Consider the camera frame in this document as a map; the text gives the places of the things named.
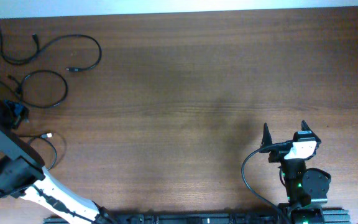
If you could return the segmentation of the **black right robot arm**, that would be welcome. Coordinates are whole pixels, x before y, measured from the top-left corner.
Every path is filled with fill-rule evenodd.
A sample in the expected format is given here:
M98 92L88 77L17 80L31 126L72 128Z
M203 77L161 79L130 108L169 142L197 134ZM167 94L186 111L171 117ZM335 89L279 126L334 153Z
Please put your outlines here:
M267 124L261 140L262 153L269 154L269 163L279 163L287 204L280 208L289 223L322 223L321 205L328 201L331 175L321 169L307 168L306 161L316 155L320 138L306 121L291 140L274 143Z

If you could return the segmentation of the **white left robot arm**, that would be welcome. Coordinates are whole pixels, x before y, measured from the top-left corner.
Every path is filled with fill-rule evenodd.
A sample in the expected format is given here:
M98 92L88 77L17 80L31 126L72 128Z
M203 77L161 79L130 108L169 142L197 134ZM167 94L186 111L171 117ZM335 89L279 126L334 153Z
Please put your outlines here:
M52 177L40 154L14 133L28 114L23 103L0 99L0 198L37 203L68 223L115 223L104 207Z

